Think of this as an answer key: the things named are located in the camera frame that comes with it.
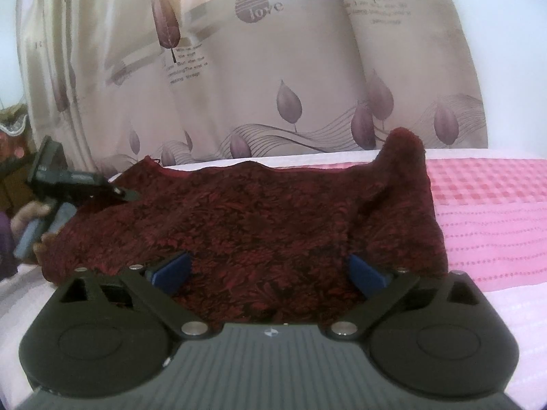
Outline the person's left hand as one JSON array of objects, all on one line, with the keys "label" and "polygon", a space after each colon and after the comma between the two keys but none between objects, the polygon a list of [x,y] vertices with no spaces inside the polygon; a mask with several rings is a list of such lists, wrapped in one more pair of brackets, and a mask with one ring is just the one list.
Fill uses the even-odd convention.
[{"label": "person's left hand", "polygon": [[[47,204],[32,201],[23,206],[10,221],[10,229],[13,236],[15,247],[21,245],[23,235],[30,224],[42,218],[48,218],[51,215],[51,207]],[[39,239],[30,243],[26,242],[27,250],[25,253],[16,253],[16,259],[25,264],[41,264],[43,255],[56,239],[56,233],[44,232]]]}]

